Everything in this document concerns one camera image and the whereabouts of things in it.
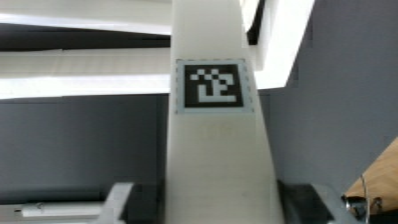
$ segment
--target black panel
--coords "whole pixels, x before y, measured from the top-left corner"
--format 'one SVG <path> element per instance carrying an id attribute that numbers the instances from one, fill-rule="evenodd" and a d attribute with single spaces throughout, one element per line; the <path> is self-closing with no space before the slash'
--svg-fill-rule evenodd
<path id="1" fill-rule="evenodd" d="M 279 182 L 287 223 L 327 224 L 335 220 L 311 185 L 285 185 Z"/>
<path id="2" fill-rule="evenodd" d="M 223 84 L 226 82 L 226 79 L 223 79 L 221 77 L 223 74 L 230 74 L 233 76 L 233 83 Z M 235 96 L 235 102 L 201 102 L 200 86 L 207 86 L 207 94 L 215 95 L 217 90 L 214 89 L 214 82 L 219 82 L 219 85 L 226 87 L 226 90 L 221 91 L 221 96 Z M 185 65 L 185 107 L 244 107 L 240 74 L 237 64 Z"/>

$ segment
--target white surface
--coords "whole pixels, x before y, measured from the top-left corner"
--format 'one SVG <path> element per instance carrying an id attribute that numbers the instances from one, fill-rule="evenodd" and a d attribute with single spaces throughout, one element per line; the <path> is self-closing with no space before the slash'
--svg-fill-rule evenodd
<path id="1" fill-rule="evenodd" d="M 242 0 L 247 30 L 260 0 Z M 169 0 L 2 0 L 0 23 L 171 34 Z"/>
<path id="2" fill-rule="evenodd" d="M 6 0 L 0 8 L 22 1 Z M 242 0 L 242 3 L 253 5 L 253 1 Z M 301 2 L 267 0 L 260 45 L 251 46 L 258 89 L 281 88 L 287 85 L 313 2 L 315 0 Z M 164 48 L 4 52 L 0 53 L 0 99 L 169 93 L 169 61 L 171 50 Z"/>
<path id="3" fill-rule="evenodd" d="M 235 0 L 175 1 L 173 66 L 176 59 L 249 59 L 240 19 Z M 176 114 L 175 73 L 171 80 L 166 224 L 281 224 L 258 93 L 255 112 Z"/>
<path id="4" fill-rule="evenodd" d="M 104 203 L 75 202 L 75 203 L 34 203 L 25 204 L 22 208 L 24 217 L 48 216 L 96 216 L 102 214 Z"/>
<path id="5" fill-rule="evenodd" d="M 258 88 L 285 87 L 315 0 L 267 0 L 258 42 Z"/>

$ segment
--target dark wall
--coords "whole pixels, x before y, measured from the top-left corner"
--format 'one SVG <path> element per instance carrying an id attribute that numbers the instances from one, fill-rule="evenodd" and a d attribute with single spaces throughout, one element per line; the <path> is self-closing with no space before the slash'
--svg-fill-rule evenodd
<path id="1" fill-rule="evenodd" d="M 320 0 L 290 85 L 262 91 L 279 178 L 343 193 L 398 136 L 398 1 Z"/>
<path id="2" fill-rule="evenodd" d="M 157 217 L 164 104 L 155 95 L 0 101 L 0 204 L 104 200 L 128 181 L 130 220 Z"/>

